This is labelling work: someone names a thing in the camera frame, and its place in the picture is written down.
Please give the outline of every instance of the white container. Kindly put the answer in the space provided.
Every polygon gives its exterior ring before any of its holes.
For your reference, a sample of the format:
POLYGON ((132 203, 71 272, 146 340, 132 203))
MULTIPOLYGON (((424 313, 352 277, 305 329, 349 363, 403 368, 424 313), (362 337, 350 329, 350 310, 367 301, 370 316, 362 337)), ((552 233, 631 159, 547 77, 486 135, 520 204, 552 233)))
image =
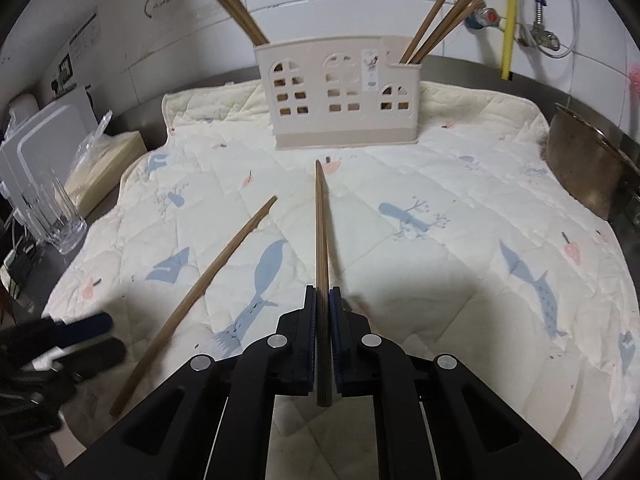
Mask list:
POLYGON ((277 148, 417 140, 420 65, 408 38, 349 36, 255 48, 277 148))

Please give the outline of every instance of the pink leaf print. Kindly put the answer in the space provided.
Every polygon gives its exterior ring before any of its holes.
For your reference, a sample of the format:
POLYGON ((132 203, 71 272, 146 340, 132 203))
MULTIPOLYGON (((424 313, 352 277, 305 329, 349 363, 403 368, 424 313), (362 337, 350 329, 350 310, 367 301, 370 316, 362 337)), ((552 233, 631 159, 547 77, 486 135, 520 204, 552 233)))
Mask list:
POLYGON ((93 296, 94 296, 94 280, 89 280, 89 283, 82 289, 82 299, 85 301, 88 301, 93 296))
POLYGON ((340 161, 334 160, 333 162, 326 162, 322 165, 322 169, 324 170, 325 175, 334 174, 340 168, 340 161))
POLYGON ((242 182, 242 187, 247 187, 249 184, 251 184, 254 181, 254 175, 253 173, 250 171, 249 172, 249 176, 242 182))
POLYGON ((564 252, 576 265, 580 265, 580 247, 576 242, 571 242, 564 246, 564 252))
POLYGON ((633 65, 631 72, 629 73, 629 82, 631 88, 636 94, 636 98, 640 97, 640 65, 633 65))

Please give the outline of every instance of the sticker label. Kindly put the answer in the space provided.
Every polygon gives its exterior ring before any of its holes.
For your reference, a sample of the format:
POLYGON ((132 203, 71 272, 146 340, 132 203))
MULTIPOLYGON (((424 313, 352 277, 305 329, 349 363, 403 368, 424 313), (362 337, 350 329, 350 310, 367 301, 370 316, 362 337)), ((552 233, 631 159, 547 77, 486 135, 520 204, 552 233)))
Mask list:
POLYGON ((69 40, 69 54, 72 63, 80 61, 87 52, 98 44, 101 37, 100 20, 98 13, 94 11, 87 22, 69 40))
POLYGON ((362 91, 378 91, 378 51, 365 48, 360 51, 362 59, 362 91))

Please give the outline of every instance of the metal screw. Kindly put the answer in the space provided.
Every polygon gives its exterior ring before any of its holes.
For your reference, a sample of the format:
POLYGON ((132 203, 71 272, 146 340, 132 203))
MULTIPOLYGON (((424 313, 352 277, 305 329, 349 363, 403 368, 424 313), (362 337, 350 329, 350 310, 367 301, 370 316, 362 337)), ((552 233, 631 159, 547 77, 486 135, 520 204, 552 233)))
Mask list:
POLYGON ((362 344, 364 346, 369 346, 373 348, 376 346, 380 346, 380 343, 382 343, 382 339, 380 339, 379 335, 367 334, 362 336, 362 344))
POLYGON ((190 365, 191 368, 193 368, 197 372, 200 372, 202 370, 206 370, 211 366, 211 359, 209 359, 206 355, 196 355, 196 357, 191 360, 190 365))
POLYGON ((445 370, 453 370, 458 365, 456 358, 450 355, 441 355, 438 357, 438 366, 445 370))
POLYGON ((34 393, 29 400, 34 404, 40 404, 44 400, 44 396, 38 392, 34 393))
POLYGON ((287 344, 287 337, 282 334, 273 334, 267 339, 267 345, 271 348, 281 348, 287 344))

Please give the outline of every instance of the plastic bag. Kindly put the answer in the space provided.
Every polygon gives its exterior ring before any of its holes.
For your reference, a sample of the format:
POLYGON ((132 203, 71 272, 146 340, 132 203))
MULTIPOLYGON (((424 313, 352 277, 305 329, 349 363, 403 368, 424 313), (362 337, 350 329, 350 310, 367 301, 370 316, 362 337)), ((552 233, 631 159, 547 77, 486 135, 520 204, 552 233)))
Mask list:
POLYGON ((76 207, 84 192, 84 187, 78 183, 86 182, 93 167, 114 143, 113 137, 104 133, 112 116, 111 110, 105 113, 97 129, 82 140, 69 167, 65 189, 76 207))

